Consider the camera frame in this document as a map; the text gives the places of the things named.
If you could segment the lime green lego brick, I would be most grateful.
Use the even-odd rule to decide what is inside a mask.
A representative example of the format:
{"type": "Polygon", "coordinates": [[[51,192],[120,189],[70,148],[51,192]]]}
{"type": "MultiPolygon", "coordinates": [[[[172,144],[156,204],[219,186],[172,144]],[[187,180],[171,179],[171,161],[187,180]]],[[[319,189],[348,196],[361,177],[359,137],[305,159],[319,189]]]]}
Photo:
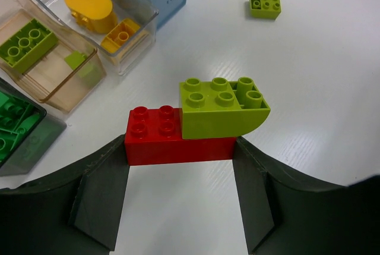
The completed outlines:
{"type": "Polygon", "coordinates": [[[56,35],[32,19],[1,44],[1,59],[10,68],[23,74],[57,44],[56,35]]]}

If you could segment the lime curved lego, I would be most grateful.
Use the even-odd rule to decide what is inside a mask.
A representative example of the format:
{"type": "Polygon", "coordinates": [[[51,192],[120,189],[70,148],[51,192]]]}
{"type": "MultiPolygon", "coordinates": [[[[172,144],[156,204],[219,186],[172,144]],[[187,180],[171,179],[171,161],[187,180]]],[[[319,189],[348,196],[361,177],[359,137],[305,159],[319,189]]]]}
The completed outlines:
{"type": "Polygon", "coordinates": [[[276,20],[281,13],[280,0],[249,0],[249,10],[254,18],[276,20]]]}
{"type": "Polygon", "coordinates": [[[249,77],[189,78],[179,83],[179,91],[184,139],[243,136],[263,124],[271,111],[249,77]]]}

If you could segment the yellow lego brick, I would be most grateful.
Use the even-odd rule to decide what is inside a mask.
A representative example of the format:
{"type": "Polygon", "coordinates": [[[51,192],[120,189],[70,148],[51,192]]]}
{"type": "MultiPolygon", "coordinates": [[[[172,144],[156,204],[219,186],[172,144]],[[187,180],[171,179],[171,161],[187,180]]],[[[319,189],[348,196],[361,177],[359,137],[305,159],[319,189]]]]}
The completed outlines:
{"type": "Polygon", "coordinates": [[[109,53],[118,51],[136,32],[140,25],[130,18],[122,20],[101,42],[101,47],[109,53]]]}

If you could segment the small lime green lego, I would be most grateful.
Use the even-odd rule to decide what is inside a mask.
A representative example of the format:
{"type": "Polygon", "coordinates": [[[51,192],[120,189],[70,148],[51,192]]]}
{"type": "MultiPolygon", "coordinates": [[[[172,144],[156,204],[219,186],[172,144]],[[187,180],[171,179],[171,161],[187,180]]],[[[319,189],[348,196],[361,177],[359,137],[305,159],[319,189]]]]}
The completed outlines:
{"type": "MultiPolygon", "coordinates": [[[[73,51],[70,55],[64,58],[65,62],[72,70],[78,68],[86,59],[87,55],[79,51],[73,51]]],[[[82,66],[77,74],[88,87],[95,86],[100,81],[102,76],[97,68],[97,65],[91,61],[88,61],[84,66],[82,66]]]]}

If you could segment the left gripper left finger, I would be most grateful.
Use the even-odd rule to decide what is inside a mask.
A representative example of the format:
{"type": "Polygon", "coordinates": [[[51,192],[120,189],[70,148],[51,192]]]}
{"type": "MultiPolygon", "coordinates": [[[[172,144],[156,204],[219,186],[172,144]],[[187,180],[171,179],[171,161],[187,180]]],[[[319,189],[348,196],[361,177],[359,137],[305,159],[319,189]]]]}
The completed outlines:
{"type": "Polygon", "coordinates": [[[129,165],[124,135],[44,177],[1,190],[1,254],[109,254],[129,165]]]}

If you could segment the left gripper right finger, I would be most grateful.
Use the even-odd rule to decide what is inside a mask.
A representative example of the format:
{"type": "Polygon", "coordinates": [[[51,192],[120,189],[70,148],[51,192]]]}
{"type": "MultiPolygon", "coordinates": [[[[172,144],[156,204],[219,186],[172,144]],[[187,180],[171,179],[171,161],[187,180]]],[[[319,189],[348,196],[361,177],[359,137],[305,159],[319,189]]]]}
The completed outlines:
{"type": "Polygon", "coordinates": [[[233,170],[249,254],[378,254],[379,176],[343,186],[236,140],[233,170]]]}

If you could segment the red rectangular lego brick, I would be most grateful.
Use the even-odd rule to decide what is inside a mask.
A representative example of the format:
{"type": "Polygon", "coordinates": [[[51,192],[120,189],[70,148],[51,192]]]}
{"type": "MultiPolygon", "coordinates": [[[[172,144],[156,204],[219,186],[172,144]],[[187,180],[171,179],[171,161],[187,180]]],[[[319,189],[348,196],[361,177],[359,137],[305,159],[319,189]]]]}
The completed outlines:
{"type": "Polygon", "coordinates": [[[131,166],[229,160],[235,142],[235,137],[183,139],[179,109],[169,105],[131,110],[124,141],[131,166]]]}

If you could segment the yellow round lego piece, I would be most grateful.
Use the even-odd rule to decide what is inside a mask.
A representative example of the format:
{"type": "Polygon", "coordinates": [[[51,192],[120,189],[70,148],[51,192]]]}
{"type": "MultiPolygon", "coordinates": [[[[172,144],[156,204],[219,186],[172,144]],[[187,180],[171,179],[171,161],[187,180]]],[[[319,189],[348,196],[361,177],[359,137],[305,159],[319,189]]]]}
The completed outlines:
{"type": "Polygon", "coordinates": [[[64,0],[76,23],[91,32],[107,34],[118,23],[111,0],[64,0]]]}

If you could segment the dark green lego brick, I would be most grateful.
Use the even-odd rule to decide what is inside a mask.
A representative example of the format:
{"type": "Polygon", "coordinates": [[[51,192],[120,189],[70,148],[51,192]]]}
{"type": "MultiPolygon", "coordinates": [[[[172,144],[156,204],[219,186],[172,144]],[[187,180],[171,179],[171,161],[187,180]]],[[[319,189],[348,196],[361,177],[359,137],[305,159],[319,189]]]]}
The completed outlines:
{"type": "Polygon", "coordinates": [[[1,163],[11,156],[39,119],[41,113],[34,105],[1,92],[1,163]]]}

